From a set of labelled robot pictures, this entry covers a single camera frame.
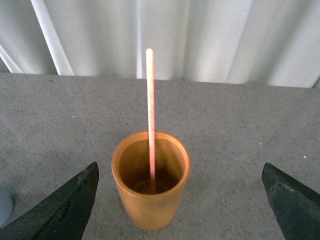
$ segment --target black metal piece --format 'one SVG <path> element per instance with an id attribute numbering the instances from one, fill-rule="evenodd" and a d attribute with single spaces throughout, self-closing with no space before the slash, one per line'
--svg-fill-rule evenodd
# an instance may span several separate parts
<path id="1" fill-rule="evenodd" d="M 81 240 L 99 181 L 93 162 L 50 196 L 0 230 L 0 240 Z"/>
<path id="2" fill-rule="evenodd" d="M 262 181 L 284 238 L 320 240 L 320 194 L 268 162 Z"/>

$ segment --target blue object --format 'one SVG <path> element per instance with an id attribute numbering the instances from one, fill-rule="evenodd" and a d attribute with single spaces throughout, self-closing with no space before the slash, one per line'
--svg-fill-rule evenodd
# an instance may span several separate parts
<path id="1" fill-rule="evenodd" d="M 8 191 L 0 185 L 0 228 L 8 221 L 13 208 L 14 204 Z"/>

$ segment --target gray floor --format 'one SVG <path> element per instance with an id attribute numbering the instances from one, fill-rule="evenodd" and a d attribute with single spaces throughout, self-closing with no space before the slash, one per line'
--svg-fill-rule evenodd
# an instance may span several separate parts
<path id="1" fill-rule="evenodd" d="M 146 83 L 0 73 L 0 184 L 11 221 L 97 161 L 84 240 L 284 239 L 261 180 L 266 162 L 320 192 L 320 90 L 156 81 L 156 129 L 188 148 L 192 171 L 168 227 L 129 221 L 111 172 L 117 144 L 145 130 Z"/>

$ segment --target pink stick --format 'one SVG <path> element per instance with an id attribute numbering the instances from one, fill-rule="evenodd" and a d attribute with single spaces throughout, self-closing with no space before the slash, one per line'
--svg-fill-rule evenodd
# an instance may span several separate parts
<path id="1" fill-rule="evenodd" d="M 148 98 L 148 130 L 149 130 L 149 161 L 151 192 L 156 193 L 156 163 L 155 163 L 155 62 L 154 51 L 148 48 L 146 54 L 146 84 Z"/>

